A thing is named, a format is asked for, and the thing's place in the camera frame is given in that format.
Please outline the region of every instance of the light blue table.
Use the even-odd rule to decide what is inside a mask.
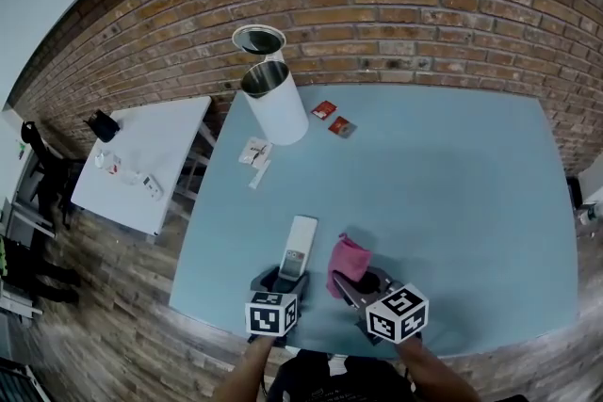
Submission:
[[[337,236],[431,301],[426,344],[438,355],[483,352],[571,324],[578,311],[577,249],[561,159],[535,100],[418,86],[300,88],[310,116],[296,144],[274,147],[257,190],[238,163],[262,136],[235,98],[204,176],[170,305],[245,335],[251,279],[280,263],[295,215],[318,218],[311,286],[289,344],[394,355],[353,326],[356,313],[325,288]],[[327,128],[341,115],[358,128]]]

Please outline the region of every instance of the pink cloth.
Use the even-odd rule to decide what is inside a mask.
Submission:
[[[340,234],[339,241],[334,246],[331,260],[329,261],[327,290],[331,292],[331,295],[335,298],[342,298],[335,288],[333,272],[339,271],[352,281],[360,281],[367,272],[371,255],[370,251],[351,241],[347,233]]]

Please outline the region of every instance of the black and white marker cube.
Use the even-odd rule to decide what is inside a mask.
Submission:
[[[367,306],[367,330],[399,344],[427,326],[429,301],[412,284]]]
[[[247,333],[282,337],[297,321],[297,295],[252,292],[250,301],[245,303]]]

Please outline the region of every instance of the trash can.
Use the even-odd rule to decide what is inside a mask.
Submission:
[[[233,34],[241,50],[266,56],[243,76],[241,88],[255,118],[272,144],[299,141],[308,130],[308,115],[281,49],[285,35],[268,25],[246,25]]]

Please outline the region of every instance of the dark clothing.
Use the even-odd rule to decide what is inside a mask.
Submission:
[[[20,243],[4,238],[4,248],[8,274],[2,277],[6,283],[21,288],[32,295],[48,298],[53,301],[77,301],[74,290],[61,290],[36,278],[36,275],[46,275],[57,281],[68,284],[79,284],[79,275],[75,270],[68,270],[46,262],[41,256],[34,255]]]
[[[348,373],[334,377],[329,376],[328,362],[325,353],[301,350],[279,369],[268,402],[281,402],[284,392],[291,402],[415,400],[408,380],[387,362],[348,357]]]

